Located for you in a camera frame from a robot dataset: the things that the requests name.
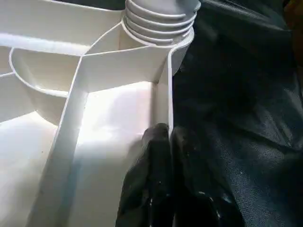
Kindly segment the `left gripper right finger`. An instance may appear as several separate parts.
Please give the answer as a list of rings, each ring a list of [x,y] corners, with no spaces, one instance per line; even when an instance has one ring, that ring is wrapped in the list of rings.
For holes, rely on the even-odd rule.
[[[233,194],[215,164],[203,155],[197,136],[183,127],[172,131],[175,225],[243,227]]]

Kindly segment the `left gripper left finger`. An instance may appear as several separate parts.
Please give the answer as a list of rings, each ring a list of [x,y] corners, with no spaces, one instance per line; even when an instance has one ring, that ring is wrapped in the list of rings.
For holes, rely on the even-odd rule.
[[[141,142],[142,154],[124,178],[115,226],[170,227],[174,195],[168,125],[148,128]]]

